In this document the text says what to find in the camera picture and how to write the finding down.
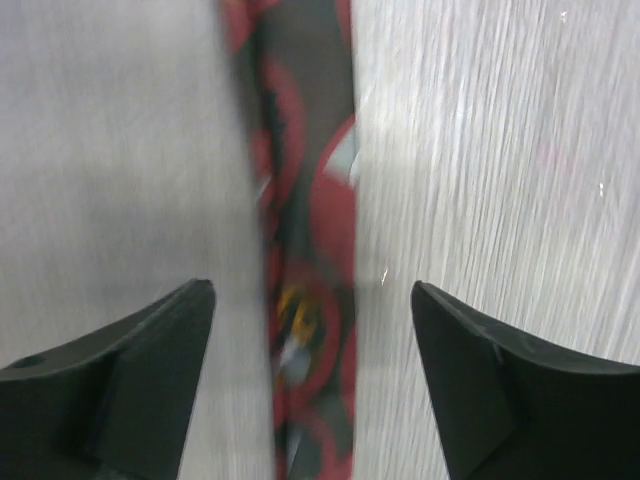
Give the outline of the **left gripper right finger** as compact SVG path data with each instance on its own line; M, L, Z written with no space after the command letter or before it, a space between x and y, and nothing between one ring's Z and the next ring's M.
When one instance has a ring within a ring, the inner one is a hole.
M453 479L635 479L639 370L543 340L417 282L411 308Z

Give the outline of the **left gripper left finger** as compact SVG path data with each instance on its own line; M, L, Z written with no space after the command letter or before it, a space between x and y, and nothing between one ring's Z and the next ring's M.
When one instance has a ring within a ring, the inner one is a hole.
M2 368L2 479L177 478L215 306L192 279Z

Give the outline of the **dark red patterned tie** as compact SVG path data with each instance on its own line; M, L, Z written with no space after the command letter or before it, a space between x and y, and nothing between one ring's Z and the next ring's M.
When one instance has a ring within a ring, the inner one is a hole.
M225 1L263 227L276 475L353 475L355 101L347 1Z

